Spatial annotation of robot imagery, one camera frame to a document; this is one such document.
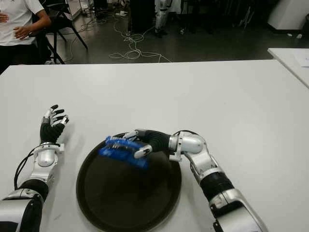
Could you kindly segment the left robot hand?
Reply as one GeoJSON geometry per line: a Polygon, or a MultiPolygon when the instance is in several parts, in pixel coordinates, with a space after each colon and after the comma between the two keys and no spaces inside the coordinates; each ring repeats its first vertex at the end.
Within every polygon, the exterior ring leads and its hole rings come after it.
{"type": "Polygon", "coordinates": [[[44,114],[40,126],[40,144],[55,144],[69,122],[65,110],[59,109],[58,104],[52,105],[44,114]]]}

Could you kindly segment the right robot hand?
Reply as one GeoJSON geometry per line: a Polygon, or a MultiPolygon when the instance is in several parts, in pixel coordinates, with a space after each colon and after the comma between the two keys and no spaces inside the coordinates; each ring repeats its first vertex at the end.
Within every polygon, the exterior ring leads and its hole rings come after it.
{"type": "Polygon", "coordinates": [[[135,129],[132,132],[126,133],[123,138],[127,140],[139,139],[146,145],[134,153],[134,158],[139,159],[147,156],[151,152],[165,151],[169,149],[169,140],[171,135],[154,131],[135,129]]]}

